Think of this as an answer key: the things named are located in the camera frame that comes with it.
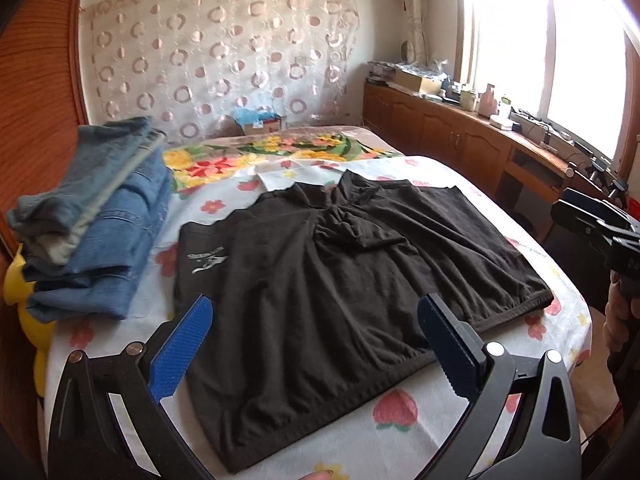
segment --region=cardboard box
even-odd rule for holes
[[[286,130],[286,127],[283,126],[284,123],[285,118],[278,116],[277,119],[269,119],[260,121],[259,123],[242,124],[242,131],[245,135],[271,134],[273,132]]]
[[[440,89],[442,88],[442,81],[429,79],[428,77],[421,77],[419,75],[405,72],[404,70],[396,70],[394,83],[404,86],[413,92],[420,92],[422,94],[438,95],[438,92],[440,92]]]

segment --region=bed sheet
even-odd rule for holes
[[[272,134],[210,139],[164,152],[164,163],[174,172],[174,191],[230,176],[299,166],[299,160],[347,162],[402,155],[376,134],[359,126],[308,126]]]
[[[266,190],[285,189],[295,181],[333,186],[349,169],[372,180],[407,179],[416,186],[458,186],[466,197],[530,261],[554,292],[544,310],[531,312],[483,335],[498,340],[514,354],[541,356],[557,349],[569,368],[588,356],[591,317],[572,282],[516,222],[469,181],[439,162],[420,156],[399,156],[356,162],[301,162],[296,168],[259,171],[201,186],[188,196],[173,195],[168,218],[156,240],[130,317],[116,322],[83,318],[60,322],[49,352],[45,411],[47,431],[66,356],[76,348],[90,356],[120,352],[127,343],[146,340],[172,316],[172,288],[180,226],[187,221],[213,223],[233,209],[246,208]],[[114,396],[114,408],[138,463],[155,471],[124,410]],[[518,403],[510,396],[497,430],[476,470],[495,457]],[[183,381],[176,394],[162,400],[176,428],[216,478],[230,478],[206,440]],[[444,442],[466,407],[453,393],[438,364],[430,365],[367,402],[347,416],[305,437],[234,477],[240,480],[296,480],[314,470],[331,469],[334,480],[411,480]]]

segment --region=stack of folded clothes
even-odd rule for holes
[[[80,126],[60,185],[21,196],[8,222],[23,241],[28,311],[41,322],[84,314],[123,319],[171,193],[164,133],[150,118]]]

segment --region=silver bolt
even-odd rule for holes
[[[504,354],[504,346],[497,341],[489,341],[486,344],[486,351],[489,352],[489,354],[498,357]]]
[[[552,363],[556,363],[558,364],[560,361],[562,361],[562,356],[560,355],[560,352],[558,350],[549,350],[546,353],[546,357],[552,362]]]
[[[66,358],[70,363],[77,363],[80,359],[82,359],[82,350],[74,350],[69,354],[69,357]]]
[[[138,355],[140,352],[142,352],[142,343],[136,341],[135,343],[129,343],[127,345],[127,354]]]

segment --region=yellow plush toy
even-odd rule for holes
[[[22,257],[22,245],[18,247],[18,252],[14,260],[9,265],[4,276],[4,302],[7,305],[17,304],[18,319],[22,331],[27,339],[36,347],[36,358],[33,362],[33,382],[36,386],[36,392],[39,396],[44,397],[44,378],[47,367],[47,355],[51,344],[51,337],[56,323],[41,323],[36,321],[31,314],[27,312],[27,299],[33,292],[34,282],[27,283],[22,278],[22,268],[24,267],[24,258]]]

